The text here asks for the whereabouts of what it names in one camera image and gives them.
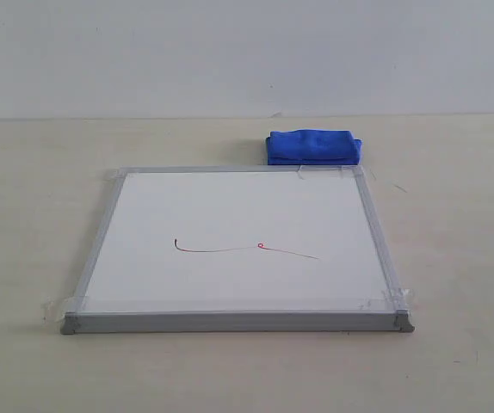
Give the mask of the blue cloth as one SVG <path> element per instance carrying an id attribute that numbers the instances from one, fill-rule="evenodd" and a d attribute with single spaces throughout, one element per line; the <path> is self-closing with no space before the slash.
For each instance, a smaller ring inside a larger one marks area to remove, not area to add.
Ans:
<path id="1" fill-rule="evenodd" d="M 272 131 L 265 140 L 268 165 L 357 165 L 362 141 L 351 131 Z"/>

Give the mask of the clear tape back right corner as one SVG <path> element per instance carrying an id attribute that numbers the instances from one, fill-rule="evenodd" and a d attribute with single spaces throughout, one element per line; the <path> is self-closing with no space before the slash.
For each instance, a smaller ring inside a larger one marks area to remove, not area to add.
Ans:
<path id="1" fill-rule="evenodd" d="M 297 168 L 296 174 L 301 180 L 320 178 L 366 179 L 365 171 L 360 165 L 301 165 Z"/>

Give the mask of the clear tape front right corner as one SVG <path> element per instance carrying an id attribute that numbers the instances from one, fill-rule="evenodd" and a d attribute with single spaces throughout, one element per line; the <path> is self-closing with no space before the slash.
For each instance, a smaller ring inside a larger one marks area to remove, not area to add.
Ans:
<path id="1" fill-rule="evenodd" d="M 398 288 L 383 290 L 377 299 L 364 299 L 356 306 L 359 311 L 366 312 L 410 312 L 414 304 L 414 290 L 410 288 Z"/>

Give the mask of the clear tape front left corner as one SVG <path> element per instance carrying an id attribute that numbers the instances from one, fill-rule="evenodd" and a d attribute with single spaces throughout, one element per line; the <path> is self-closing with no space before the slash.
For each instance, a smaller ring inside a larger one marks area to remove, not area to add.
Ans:
<path id="1" fill-rule="evenodd" d="M 82 311 L 87 302 L 88 298 L 85 296 L 70 296 L 47 301 L 41 305 L 42 319 L 45 323 L 63 321 L 66 314 Z"/>

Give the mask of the white whiteboard with aluminium frame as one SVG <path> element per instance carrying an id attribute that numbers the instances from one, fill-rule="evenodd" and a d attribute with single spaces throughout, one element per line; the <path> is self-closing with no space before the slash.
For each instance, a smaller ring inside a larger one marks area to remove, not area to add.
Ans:
<path id="1" fill-rule="evenodd" d="M 298 167 L 137 168 L 114 180 L 65 335 L 414 330 L 356 306 L 402 288 L 366 179 Z"/>

